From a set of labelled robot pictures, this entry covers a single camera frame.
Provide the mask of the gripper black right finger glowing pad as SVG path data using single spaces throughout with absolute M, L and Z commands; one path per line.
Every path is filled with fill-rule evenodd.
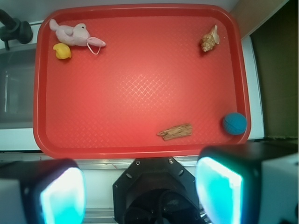
M 195 185 L 213 224 L 296 224 L 299 149 L 292 143 L 208 146 Z

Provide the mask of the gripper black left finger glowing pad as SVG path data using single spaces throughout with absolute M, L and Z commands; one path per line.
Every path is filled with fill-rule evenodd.
M 86 200 L 85 176 L 74 160 L 0 166 L 2 224 L 81 224 Z

